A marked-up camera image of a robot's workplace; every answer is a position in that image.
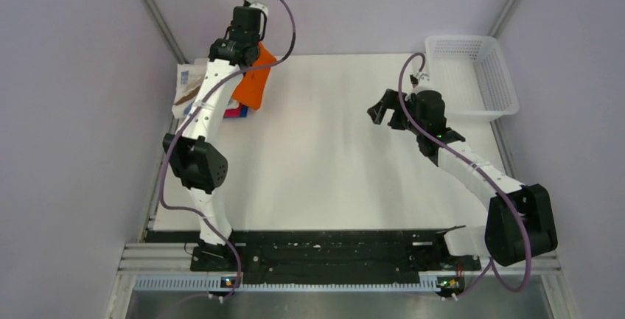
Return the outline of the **orange t shirt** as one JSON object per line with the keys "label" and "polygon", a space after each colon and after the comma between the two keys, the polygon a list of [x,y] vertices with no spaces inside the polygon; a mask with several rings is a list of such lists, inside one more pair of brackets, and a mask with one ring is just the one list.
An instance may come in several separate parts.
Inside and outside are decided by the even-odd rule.
{"label": "orange t shirt", "polygon": [[[265,48],[263,42],[261,42],[259,44],[259,57],[252,67],[266,66],[277,63],[277,61],[276,57],[272,55]],[[265,86],[269,75],[270,68],[247,72],[234,90],[231,98],[255,111],[259,110],[262,106]]]}

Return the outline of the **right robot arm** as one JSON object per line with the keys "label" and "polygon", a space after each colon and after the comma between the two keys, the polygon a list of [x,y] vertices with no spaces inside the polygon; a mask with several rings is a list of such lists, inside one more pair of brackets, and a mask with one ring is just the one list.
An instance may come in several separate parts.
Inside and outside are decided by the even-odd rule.
{"label": "right robot arm", "polygon": [[526,185],[501,172],[477,154],[466,139],[447,124],[445,103],[433,90],[399,93],[388,89],[366,113],[376,125],[392,111],[388,126],[415,135],[421,154],[452,175],[487,211],[480,226],[458,226],[444,233],[432,249],[434,263],[451,269],[462,256],[489,257],[509,266],[539,256],[559,244],[547,189]]}

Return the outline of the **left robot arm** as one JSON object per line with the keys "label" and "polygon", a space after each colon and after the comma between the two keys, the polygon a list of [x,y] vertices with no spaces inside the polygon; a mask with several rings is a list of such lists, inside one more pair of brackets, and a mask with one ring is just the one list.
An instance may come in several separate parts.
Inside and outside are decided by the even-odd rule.
{"label": "left robot arm", "polygon": [[172,152],[171,172],[188,191],[194,203],[192,211],[200,219],[199,245],[219,270],[232,267],[237,255],[226,243],[232,228],[216,197],[226,179],[228,161],[215,142],[244,69],[259,58],[267,19],[268,9],[262,4],[234,8],[225,36],[209,48],[203,82],[188,117],[175,134],[167,134],[163,140],[164,149]]}

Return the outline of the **blue folded shirt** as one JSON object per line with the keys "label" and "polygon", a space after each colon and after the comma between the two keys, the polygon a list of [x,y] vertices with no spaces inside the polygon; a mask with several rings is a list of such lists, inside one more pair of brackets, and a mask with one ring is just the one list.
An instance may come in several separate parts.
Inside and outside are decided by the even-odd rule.
{"label": "blue folded shirt", "polygon": [[225,117],[228,118],[245,118],[248,115],[248,106],[238,105],[236,108],[228,109],[225,113]]}

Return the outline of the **pink folded shirt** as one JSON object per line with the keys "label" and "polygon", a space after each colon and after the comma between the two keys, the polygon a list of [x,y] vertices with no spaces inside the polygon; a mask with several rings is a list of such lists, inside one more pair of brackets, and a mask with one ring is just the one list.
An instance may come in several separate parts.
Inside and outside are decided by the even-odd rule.
{"label": "pink folded shirt", "polygon": [[248,107],[238,101],[230,102],[224,112],[224,117],[228,119],[244,118],[247,116]]}

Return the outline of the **white plastic basket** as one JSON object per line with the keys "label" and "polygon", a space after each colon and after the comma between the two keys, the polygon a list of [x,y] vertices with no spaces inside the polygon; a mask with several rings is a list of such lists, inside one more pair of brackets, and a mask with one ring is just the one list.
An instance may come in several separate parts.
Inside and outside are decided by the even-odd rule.
{"label": "white plastic basket", "polygon": [[520,104],[500,43],[482,35],[431,35],[427,70],[446,104],[446,116],[492,122],[518,113]]}

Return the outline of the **left corner metal strip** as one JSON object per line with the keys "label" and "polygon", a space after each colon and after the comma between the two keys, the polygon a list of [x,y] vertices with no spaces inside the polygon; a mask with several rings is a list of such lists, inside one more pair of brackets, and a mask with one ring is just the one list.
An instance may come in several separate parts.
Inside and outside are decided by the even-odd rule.
{"label": "left corner metal strip", "polygon": [[161,13],[156,0],[141,0],[141,2],[170,53],[179,64],[187,64],[188,60],[175,39],[165,17]]}

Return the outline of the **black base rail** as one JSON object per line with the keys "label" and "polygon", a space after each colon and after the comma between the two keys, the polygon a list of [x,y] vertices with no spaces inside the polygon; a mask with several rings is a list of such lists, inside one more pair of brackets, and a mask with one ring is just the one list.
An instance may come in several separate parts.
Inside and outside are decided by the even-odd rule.
{"label": "black base rail", "polygon": [[477,256],[452,256],[444,229],[234,231],[223,254],[197,231],[148,231],[148,243],[193,246],[192,272],[223,272],[239,284],[409,284],[429,271],[480,271]]}

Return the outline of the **aluminium frame rail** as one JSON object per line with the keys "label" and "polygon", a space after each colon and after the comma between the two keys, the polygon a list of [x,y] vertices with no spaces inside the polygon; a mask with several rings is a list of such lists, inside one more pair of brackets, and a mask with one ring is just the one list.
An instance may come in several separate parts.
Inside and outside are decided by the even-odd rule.
{"label": "aluminium frame rail", "polygon": [[509,278],[537,277],[555,318],[578,318],[555,253],[505,267],[477,256],[438,260],[429,242],[380,240],[348,242],[240,242],[239,256],[211,257],[182,243],[130,243],[122,252],[106,315],[121,318],[130,293],[150,289],[230,291],[435,292],[455,279],[459,286],[487,277],[502,285]]}

